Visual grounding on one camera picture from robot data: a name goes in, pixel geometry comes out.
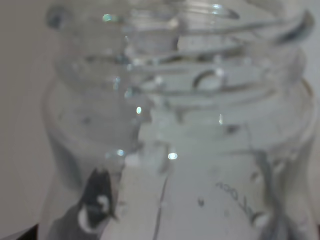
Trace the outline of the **clear plastic water bottle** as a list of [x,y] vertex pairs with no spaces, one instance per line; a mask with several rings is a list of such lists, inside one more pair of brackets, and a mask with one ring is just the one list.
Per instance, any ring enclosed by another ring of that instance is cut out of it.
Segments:
[[301,0],[55,0],[40,240],[317,240]]

